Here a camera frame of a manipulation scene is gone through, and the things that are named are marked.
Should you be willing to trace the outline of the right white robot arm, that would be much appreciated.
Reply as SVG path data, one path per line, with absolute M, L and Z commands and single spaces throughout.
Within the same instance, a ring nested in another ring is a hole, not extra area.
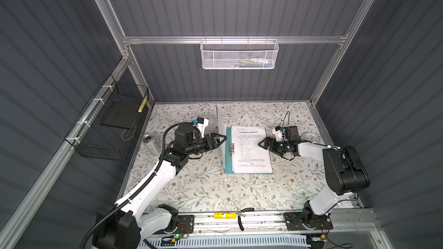
M 324 165 L 326 185 L 308 200 L 299 223 L 308 230 L 330 229 L 327 226 L 330 211 L 340 202 L 348 201 L 352 194 L 370 186 L 370 179 L 362 161 L 352 146 L 332 146 L 303 139 L 296 126 L 273 129 L 273 137 L 266 137 L 259 146 L 282 159 L 286 153 L 293 156 L 320 159 Z

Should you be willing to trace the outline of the white and teal clock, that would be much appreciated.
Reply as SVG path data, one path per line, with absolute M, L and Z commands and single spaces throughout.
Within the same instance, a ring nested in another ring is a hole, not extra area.
M 319 143 L 321 141 L 321 137 L 313 132 L 304 132 L 301 134 L 301 138 L 312 143 Z

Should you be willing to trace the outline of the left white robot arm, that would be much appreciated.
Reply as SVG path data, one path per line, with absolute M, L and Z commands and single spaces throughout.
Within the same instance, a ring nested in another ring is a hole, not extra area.
M 127 195 L 98 213 L 96 224 L 80 243 L 81 249 L 89 240 L 96 249 L 135 249 L 152 234 L 176 228 L 178 211 L 173 207 L 163 204 L 149 214 L 144 212 L 190 159 L 197 160 L 203 153 L 224 146 L 228 139 L 223 134 L 205 133 L 198 126 L 197 121 L 180 122 L 165 130 L 154 168 Z

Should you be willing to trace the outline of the yellow label tag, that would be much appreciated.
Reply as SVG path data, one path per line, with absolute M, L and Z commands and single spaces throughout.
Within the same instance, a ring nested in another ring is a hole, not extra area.
M 236 219 L 237 214 L 235 212 L 216 212 L 214 213 L 215 219 Z

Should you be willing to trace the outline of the silver folder clip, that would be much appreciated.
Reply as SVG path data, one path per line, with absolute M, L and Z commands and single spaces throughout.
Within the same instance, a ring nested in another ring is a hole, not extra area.
M 234 155 L 234 143 L 233 142 L 229 143 L 229 153 L 230 153 L 230 156 Z

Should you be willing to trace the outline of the black notebook in basket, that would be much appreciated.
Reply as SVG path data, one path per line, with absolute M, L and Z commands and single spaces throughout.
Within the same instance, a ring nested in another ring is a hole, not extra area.
M 138 108 L 139 105 L 136 103 L 113 101 L 100 124 L 125 130 L 135 128 L 139 115 Z

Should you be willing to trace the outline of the teal file folder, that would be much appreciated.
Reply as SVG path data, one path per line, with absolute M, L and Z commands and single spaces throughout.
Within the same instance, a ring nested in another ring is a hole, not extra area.
M 223 168 L 224 168 L 224 172 L 226 174 L 235 174 L 233 172 L 232 158 L 231 158 L 232 156 L 230 156 L 230 153 L 229 153 L 229 143 L 231 142 L 231 128 L 233 126 L 229 127 L 228 124 L 227 124 L 227 120 L 223 119 L 223 121 L 227 125 L 227 128 L 226 128 L 226 136 L 227 136 L 226 154 L 225 154 L 224 159 L 223 159 Z

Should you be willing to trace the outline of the English text paper sheet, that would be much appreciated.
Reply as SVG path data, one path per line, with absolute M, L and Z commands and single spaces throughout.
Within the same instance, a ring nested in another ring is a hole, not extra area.
M 218 130 L 219 130 L 219 134 L 226 136 L 226 128 L 227 125 L 225 124 L 225 122 L 223 121 L 223 118 L 221 116 L 221 109 L 219 107 L 219 105 L 216 105 L 216 109 L 217 109 L 217 117 L 218 117 Z M 226 154 L 226 141 L 223 142 L 223 144 L 220 146 L 221 148 L 221 152 L 222 152 L 222 156 L 224 157 Z

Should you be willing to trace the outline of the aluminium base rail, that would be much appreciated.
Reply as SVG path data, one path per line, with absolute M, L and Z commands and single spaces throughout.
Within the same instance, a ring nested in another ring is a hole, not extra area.
M 289 230 L 283 214 L 286 210 L 246 212 L 241 215 L 244 230 L 238 219 L 216 219 L 213 212 L 192 213 L 194 220 L 178 227 L 179 232 L 191 235 L 279 234 Z M 381 227 L 372 209 L 333 209 L 329 215 L 331 232 L 374 231 Z

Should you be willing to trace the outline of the Chinese title paper sheet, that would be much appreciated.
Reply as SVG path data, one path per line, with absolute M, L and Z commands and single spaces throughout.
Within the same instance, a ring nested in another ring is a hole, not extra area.
M 272 164 L 267 148 L 258 144 L 266 138 L 264 127 L 231 128 L 233 145 L 232 166 L 235 174 L 272 174 Z

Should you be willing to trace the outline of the yellow marker pen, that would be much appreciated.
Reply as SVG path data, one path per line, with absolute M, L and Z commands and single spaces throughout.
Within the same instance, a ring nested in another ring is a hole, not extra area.
M 143 112 L 143 109 L 144 109 L 144 107 L 145 107 L 147 101 L 148 101 L 148 97 L 146 96 L 146 97 L 143 99 L 143 101 L 141 102 L 141 104 L 140 104 L 140 106 L 139 106 L 139 108 L 138 108 L 138 113 L 142 113 L 142 112 Z

